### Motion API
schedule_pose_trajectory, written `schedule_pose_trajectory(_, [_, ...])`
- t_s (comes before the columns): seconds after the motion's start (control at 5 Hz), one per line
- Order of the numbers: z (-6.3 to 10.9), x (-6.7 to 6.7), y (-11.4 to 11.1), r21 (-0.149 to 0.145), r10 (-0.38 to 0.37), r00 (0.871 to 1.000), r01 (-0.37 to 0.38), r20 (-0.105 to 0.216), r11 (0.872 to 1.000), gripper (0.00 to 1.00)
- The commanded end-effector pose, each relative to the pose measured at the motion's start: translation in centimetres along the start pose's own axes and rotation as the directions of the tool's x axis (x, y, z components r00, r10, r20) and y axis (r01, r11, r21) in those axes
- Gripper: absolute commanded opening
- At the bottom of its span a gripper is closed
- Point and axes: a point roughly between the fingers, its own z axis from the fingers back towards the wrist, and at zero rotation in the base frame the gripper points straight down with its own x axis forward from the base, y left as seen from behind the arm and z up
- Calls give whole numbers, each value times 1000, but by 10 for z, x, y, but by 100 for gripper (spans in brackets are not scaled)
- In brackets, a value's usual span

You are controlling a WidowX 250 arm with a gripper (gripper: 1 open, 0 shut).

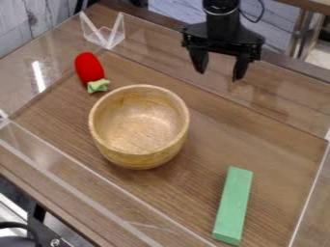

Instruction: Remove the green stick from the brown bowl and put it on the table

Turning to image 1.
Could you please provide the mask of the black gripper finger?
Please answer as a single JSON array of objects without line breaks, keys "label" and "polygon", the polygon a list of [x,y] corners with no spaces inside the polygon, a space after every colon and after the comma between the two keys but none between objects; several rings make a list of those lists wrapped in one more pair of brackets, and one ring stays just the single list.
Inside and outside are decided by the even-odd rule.
[{"label": "black gripper finger", "polygon": [[248,68],[248,64],[249,64],[249,55],[247,53],[240,54],[236,57],[236,62],[233,66],[232,81],[240,80],[243,78]]},{"label": "black gripper finger", "polygon": [[189,57],[196,72],[204,73],[208,64],[208,52],[204,49],[190,47]]}]

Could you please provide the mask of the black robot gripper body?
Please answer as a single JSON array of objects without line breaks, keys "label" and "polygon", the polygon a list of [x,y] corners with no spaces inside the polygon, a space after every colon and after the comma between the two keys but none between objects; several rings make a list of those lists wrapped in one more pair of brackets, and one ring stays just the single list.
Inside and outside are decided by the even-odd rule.
[{"label": "black robot gripper body", "polygon": [[249,61],[260,59],[265,39],[247,29],[240,22],[239,9],[225,14],[205,14],[205,21],[181,26],[181,46],[204,49],[208,53],[237,57],[249,55]]}]

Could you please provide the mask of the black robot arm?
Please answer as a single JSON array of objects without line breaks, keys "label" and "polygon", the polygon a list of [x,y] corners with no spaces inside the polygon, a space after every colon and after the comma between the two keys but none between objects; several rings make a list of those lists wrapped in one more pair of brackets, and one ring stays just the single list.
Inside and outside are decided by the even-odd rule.
[{"label": "black robot arm", "polygon": [[208,64],[208,53],[219,53],[236,58],[232,81],[243,78],[248,64],[259,61],[265,38],[247,29],[240,23],[244,17],[239,8],[240,0],[201,0],[205,22],[181,26],[181,46],[186,48],[196,72],[204,73]]}]

